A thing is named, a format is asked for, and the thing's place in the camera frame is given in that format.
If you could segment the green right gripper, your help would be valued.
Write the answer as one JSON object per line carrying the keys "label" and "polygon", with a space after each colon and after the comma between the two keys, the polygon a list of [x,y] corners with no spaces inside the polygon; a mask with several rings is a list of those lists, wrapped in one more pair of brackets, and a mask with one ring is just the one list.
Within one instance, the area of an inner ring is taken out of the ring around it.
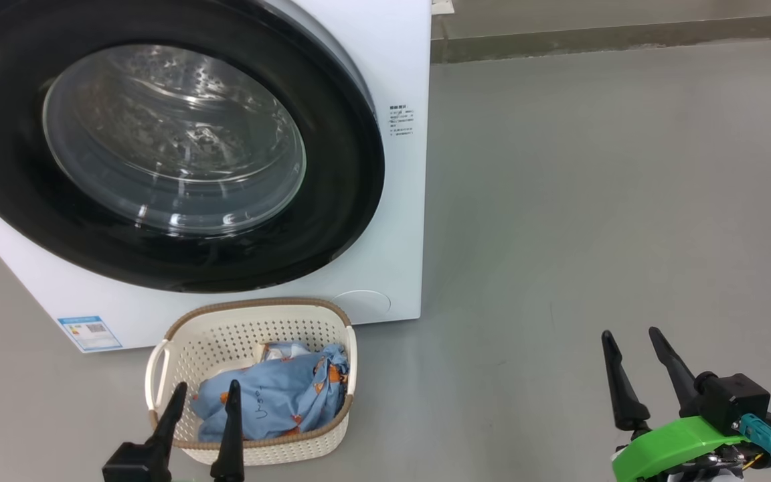
{"label": "green right gripper", "polygon": [[612,458],[617,481],[742,481],[746,455],[742,442],[762,442],[762,419],[744,415],[723,435],[698,412],[695,376],[658,327],[649,327],[656,357],[672,382],[679,417],[658,429],[649,428],[649,409],[640,403],[623,368],[623,356],[610,330],[602,333],[602,349],[615,427],[632,434],[629,445]]}

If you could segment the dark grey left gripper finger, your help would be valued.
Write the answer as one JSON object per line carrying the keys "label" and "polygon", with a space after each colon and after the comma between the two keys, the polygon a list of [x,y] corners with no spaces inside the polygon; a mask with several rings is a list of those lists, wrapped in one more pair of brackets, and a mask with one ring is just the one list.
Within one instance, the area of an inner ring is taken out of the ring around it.
{"label": "dark grey left gripper finger", "polygon": [[213,481],[245,480],[244,468],[244,431],[242,430],[242,396],[238,381],[230,382],[226,400],[226,425],[218,449],[217,460],[211,465],[210,475]]}
{"label": "dark grey left gripper finger", "polygon": [[177,384],[153,435],[147,440],[150,454],[148,469],[168,469],[175,427],[183,415],[188,390],[187,382]]}

